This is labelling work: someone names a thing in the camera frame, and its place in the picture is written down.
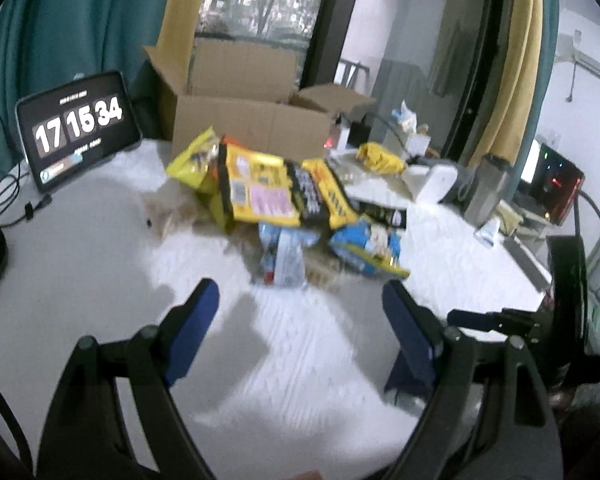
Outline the yellow black snack bag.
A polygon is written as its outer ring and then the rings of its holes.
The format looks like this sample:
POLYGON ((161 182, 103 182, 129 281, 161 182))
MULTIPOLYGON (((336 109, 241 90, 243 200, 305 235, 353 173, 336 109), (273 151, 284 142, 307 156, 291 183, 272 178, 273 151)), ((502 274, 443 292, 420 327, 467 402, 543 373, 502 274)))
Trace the yellow black snack bag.
POLYGON ((218 177, 222 211, 230 220, 338 230, 360 218, 324 159, 293 162, 223 144, 218 177))

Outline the yellow chips bag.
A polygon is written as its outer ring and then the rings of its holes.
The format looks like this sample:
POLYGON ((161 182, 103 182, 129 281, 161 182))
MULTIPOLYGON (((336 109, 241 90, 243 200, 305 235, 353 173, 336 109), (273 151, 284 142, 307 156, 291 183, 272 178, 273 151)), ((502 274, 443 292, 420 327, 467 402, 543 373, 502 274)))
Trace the yellow chips bag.
POLYGON ((218 189, 220 144, 221 139, 209 127, 170 162, 166 174, 197 193, 214 194, 218 189))

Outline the grey metal tumbler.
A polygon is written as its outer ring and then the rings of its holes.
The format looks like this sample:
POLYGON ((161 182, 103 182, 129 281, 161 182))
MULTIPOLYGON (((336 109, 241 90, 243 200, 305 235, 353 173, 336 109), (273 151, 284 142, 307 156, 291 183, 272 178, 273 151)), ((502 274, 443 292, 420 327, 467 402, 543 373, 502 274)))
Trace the grey metal tumbler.
POLYGON ((477 166, 464 206, 465 221, 475 228, 483 226, 507 188, 512 166, 500 156, 486 154, 477 166))

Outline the black red device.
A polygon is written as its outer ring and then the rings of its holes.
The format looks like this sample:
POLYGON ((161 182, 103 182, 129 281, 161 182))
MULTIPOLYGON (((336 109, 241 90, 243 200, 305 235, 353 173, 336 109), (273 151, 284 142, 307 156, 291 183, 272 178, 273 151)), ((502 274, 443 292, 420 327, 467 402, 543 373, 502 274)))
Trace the black red device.
POLYGON ((530 196, 551 224, 564 223, 583 181, 583 171, 571 160, 547 144, 540 144, 530 196))

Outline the blue yellow snack bag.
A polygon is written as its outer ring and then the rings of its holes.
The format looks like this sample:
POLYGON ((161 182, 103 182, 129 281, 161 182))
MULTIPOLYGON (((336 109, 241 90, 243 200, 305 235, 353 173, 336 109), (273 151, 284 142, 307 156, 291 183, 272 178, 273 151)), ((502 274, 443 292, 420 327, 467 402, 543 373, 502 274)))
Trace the blue yellow snack bag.
POLYGON ((347 266, 365 275, 405 280, 410 271, 400 263, 401 237, 381 224, 360 220, 332 234, 329 249, 347 266))

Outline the yellow curtain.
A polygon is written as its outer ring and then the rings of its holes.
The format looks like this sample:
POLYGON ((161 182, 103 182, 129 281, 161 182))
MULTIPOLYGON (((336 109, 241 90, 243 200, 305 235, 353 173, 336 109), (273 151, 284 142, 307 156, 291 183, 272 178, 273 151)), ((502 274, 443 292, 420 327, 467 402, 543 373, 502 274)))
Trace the yellow curtain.
POLYGON ((498 97, 469 166, 487 154, 516 162, 535 92, 542 29, 543 0, 514 0, 498 97))

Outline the yellow wipes pack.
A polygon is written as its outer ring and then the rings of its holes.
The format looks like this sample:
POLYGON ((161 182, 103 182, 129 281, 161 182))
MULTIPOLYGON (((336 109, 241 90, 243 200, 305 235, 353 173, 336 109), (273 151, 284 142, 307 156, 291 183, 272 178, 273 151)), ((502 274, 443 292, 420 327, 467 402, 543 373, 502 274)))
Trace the yellow wipes pack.
POLYGON ((375 142, 363 143, 356 152, 356 159, 374 174, 402 174, 406 165, 399 156, 375 142))

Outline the white blue snack pack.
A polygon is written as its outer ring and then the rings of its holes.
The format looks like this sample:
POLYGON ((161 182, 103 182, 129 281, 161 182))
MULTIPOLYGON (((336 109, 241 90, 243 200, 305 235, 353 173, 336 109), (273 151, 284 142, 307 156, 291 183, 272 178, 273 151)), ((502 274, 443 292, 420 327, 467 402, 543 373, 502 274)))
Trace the white blue snack pack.
POLYGON ((283 288, 306 284, 304 251, 318 242, 320 236, 317 232, 260 223, 258 234, 262 248, 260 272, 263 284, 283 288))

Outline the white power strip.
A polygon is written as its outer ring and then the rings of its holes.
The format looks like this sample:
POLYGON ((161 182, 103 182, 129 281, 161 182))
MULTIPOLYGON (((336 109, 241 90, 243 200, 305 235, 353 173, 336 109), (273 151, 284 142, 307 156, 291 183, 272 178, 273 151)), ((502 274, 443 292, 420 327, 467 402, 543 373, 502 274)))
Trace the white power strip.
POLYGON ((350 127, 343 124, 332 124, 324 148, 329 151, 343 151, 347 148, 350 127))

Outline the tablet showing clock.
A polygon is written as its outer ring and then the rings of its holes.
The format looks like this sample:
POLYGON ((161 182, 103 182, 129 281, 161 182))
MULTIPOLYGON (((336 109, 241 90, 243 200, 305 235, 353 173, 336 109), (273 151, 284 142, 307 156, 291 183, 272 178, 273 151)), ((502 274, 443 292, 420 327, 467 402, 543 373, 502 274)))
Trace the tablet showing clock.
POLYGON ((15 113, 30 175, 42 194, 143 139, 117 70, 27 96, 15 113))

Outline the cardboard box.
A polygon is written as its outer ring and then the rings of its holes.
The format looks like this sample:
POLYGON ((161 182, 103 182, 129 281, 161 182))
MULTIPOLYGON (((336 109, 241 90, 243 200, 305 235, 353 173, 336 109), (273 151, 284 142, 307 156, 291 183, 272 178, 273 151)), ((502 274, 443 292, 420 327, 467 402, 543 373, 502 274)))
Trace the cardboard box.
POLYGON ((375 100, 341 84, 294 88, 294 52, 201 39, 192 68, 158 47, 145 52, 162 82, 160 117, 171 155, 211 128, 250 150, 301 162, 321 157, 341 114, 375 100))

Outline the teal curtain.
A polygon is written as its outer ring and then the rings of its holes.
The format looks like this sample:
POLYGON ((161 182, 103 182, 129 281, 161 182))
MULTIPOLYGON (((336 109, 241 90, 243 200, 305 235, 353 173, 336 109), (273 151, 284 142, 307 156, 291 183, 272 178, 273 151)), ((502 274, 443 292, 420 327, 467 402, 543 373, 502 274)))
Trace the teal curtain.
POLYGON ((145 136, 158 138, 156 44, 166 0, 5 0, 0 9, 0 176, 23 158, 17 102, 108 70, 122 73, 145 136))

